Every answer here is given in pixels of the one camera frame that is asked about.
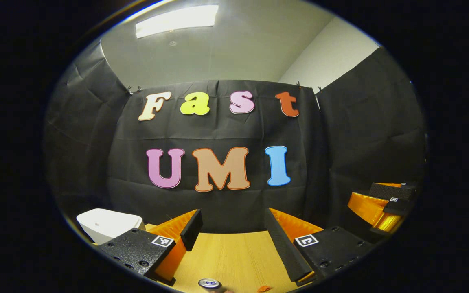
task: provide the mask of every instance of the orange object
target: orange object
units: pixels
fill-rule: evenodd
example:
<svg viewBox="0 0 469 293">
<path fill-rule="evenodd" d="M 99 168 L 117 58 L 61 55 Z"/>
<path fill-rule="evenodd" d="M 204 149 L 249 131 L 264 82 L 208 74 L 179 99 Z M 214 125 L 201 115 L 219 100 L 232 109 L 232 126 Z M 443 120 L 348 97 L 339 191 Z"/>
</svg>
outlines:
<svg viewBox="0 0 469 293">
<path fill-rule="evenodd" d="M 397 188 L 401 188 L 401 184 L 400 183 L 378 183 L 380 185 L 386 185 L 386 186 L 391 186 L 391 187 L 397 187 Z"/>
<path fill-rule="evenodd" d="M 279 93 L 275 96 L 280 100 L 281 111 L 289 117 L 297 117 L 300 112 L 292 107 L 292 103 L 296 102 L 296 98 L 291 96 L 289 92 Z"/>
<path fill-rule="evenodd" d="M 274 208 L 269 208 L 269 210 L 291 242 L 294 242 L 294 238 L 323 231 L 322 228 L 292 215 L 275 210 Z"/>
<path fill-rule="evenodd" d="M 309 274 L 306 274 L 305 277 L 299 279 L 297 282 L 303 282 L 303 281 L 306 281 L 312 277 L 314 277 L 315 273 L 314 271 L 311 271 Z"/>
<path fill-rule="evenodd" d="M 270 289 L 272 288 L 269 286 L 262 286 L 258 289 L 258 292 L 266 292 L 266 291 L 269 291 Z"/>
<path fill-rule="evenodd" d="M 400 223 L 402 217 L 400 215 L 384 213 L 383 208 L 387 204 L 388 200 L 353 192 L 347 206 L 374 228 L 392 232 L 397 227 L 397 224 Z"/>
<path fill-rule="evenodd" d="M 186 247 L 180 237 L 180 233 L 196 212 L 197 210 L 190 211 L 184 215 L 165 221 L 164 223 L 147 231 L 155 235 L 173 238 L 175 240 L 175 246 L 155 269 L 155 274 L 165 280 L 171 281 L 173 279 L 178 265 L 180 265 L 182 258 L 184 258 L 184 254 L 186 254 Z"/>
</svg>

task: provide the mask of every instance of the blue letter i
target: blue letter i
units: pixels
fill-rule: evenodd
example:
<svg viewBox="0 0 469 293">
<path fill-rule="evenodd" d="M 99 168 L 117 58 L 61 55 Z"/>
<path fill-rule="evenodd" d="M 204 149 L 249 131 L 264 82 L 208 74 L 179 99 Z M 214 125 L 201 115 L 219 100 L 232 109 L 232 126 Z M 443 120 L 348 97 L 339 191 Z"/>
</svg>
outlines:
<svg viewBox="0 0 469 293">
<path fill-rule="evenodd" d="M 270 146 L 265 149 L 265 153 L 270 159 L 270 179 L 267 182 L 268 185 L 280 186 L 291 181 L 291 178 L 287 176 L 287 171 L 285 170 L 286 152 L 287 148 L 282 145 Z"/>
</svg>

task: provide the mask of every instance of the soda can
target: soda can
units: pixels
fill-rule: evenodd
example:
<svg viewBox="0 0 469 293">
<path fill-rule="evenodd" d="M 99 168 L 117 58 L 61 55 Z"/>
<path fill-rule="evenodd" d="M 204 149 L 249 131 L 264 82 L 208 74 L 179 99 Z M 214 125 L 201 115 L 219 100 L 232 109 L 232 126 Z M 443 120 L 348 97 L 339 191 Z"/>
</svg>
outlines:
<svg viewBox="0 0 469 293">
<path fill-rule="evenodd" d="M 217 280 L 205 278 L 205 279 L 199 280 L 199 286 L 206 289 L 208 292 L 213 292 L 213 291 L 220 291 L 222 284 L 218 282 Z"/>
</svg>

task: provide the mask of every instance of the foam letter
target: foam letter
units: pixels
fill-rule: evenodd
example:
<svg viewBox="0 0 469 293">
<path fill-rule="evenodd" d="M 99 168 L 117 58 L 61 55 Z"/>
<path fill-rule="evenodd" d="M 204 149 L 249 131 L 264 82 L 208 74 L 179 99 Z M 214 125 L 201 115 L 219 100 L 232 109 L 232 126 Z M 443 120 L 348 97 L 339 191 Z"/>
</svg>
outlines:
<svg viewBox="0 0 469 293">
<path fill-rule="evenodd" d="M 270 160 L 270 179 L 268 185 L 280 186 L 285 185 L 291 181 L 291 178 L 287 176 L 285 170 L 285 153 L 287 148 L 279 146 L 270 146 L 265 149 L 265 153 L 269 156 Z"/>
<path fill-rule="evenodd" d="M 206 93 L 190 93 L 184 98 L 184 100 L 186 100 L 187 102 L 184 102 L 184 104 L 180 106 L 180 111 L 182 112 L 182 114 L 205 115 L 207 112 L 209 112 L 209 107 L 207 107 L 207 103 L 209 102 L 209 96 Z"/>
<path fill-rule="evenodd" d="M 227 188 L 231 190 L 245 189 L 251 186 L 247 181 L 245 173 L 245 156 L 249 153 L 247 148 L 232 148 L 227 153 L 226 159 L 222 165 L 216 158 L 211 149 L 197 149 L 193 152 L 193 156 L 197 158 L 199 165 L 199 183 L 195 186 L 195 190 L 199 192 L 207 192 L 213 190 L 213 186 L 209 184 L 209 176 L 218 189 L 224 188 L 227 176 L 230 175 L 230 181 Z"/>
<path fill-rule="evenodd" d="M 146 105 L 144 106 L 144 110 L 142 114 L 138 117 L 138 121 L 146 121 L 155 118 L 153 114 L 153 109 L 155 111 L 159 111 L 162 108 L 162 104 L 164 100 L 169 100 L 171 98 L 171 92 L 164 92 L 158 94 L 149 94 L 146 96 Z"/>
<path fill-rule="evenodd" d="M 276 95 L 276 98 L 280 100 L 281 111 L 289 116 L 296 117 L 300 112 L 292 108 L 292 103 L 296 102 L 296 98 L 291 96 L 288 92 L 279 93 Z"/>
<path fill-rule="evenodd" d="M 229 97 L 229 100 L 231 101 L 229 110 L 235 114 L 249 113 L 250 111 L 253 111 L 254 102 L 249 100 L 250 98 L 253 98 L 253 95 L 248 91 L 232 93 L 231 97 Z"/>
<path fill-rule="evenodd" d="M 183 149 L 171 149 L 168 151 L 168 155 L 171 157 L 171 177 L 163 178 L 160 175 L 160 157 L 164 152 L 160 149 L 147 150 L 149 180 L 160 188 L 176 187 L 180 183 L 180 161 L 184 153 Z"/>
</svg>

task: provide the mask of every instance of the black curtain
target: black curtain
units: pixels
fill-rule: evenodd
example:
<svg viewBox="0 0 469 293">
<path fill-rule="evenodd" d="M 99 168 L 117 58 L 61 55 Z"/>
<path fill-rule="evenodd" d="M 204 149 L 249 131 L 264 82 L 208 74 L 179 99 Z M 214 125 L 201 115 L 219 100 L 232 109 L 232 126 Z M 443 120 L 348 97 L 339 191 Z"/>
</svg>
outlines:
<svg viewBox="0 0 469 293">
<path fill-rule="evenodd" d="M 100 41 L 73 61 L 52 93 L 43 137 L 47 180 L 60 210 L 76 223 L 80 213 L 110 208 L 106 166 L 129 94 L 108 65 Z"/>
<path fill-rule="evenodd" d="M 329 189 L 324 225 L 351 212 L 352 192 L 372 182 L 422 182 L 424 117 L 410 79 L 381 47 L 316 94 L 327 129 Z"/>
<path fill-rule="evenodd" d="M 138 121 L 149 94 L 171 92 L 162 108 L 149 121 Z M 229 97 L 236 91 L 251 92 L 255 108 L 247 114 L 229 110 Z M 297 117 L 281 111 L 275 95 L 282 92 L 296 98 Z M 205 92 L 210 111 L 205 115 L 184 115 L 184 97 Z M 117 123 L 108 165 L 108 188 L 114 210 L 140 215 L 145 222 L 160 224 L 194 208 L 202 210 L 203 232 L 254 232 L 264 230 L 264 209 L 316 221 L 320 205 L 326 202 L 326 141 L 322 139 L 320 112 L 309 87 L 284 83 L 209 80 L 178 83 L 141 90 L 128 100 Z M 285 162 L 291 182 L 269 186 L 270 160 L 267 147 L 287 147 Z M 249 150 L 246 174 L 250 187 L 210 192 L 194 190 L 198 183 L 197 160 L 193 150 L 212 149 L 220 163 L 234 147 Z M 161 149 L 163 177 L 171 175 L 167 151 L 185 150 L 181 181 L 173 189 L 156 187 L 147 172 L 148 149 Z"/>
</svg>

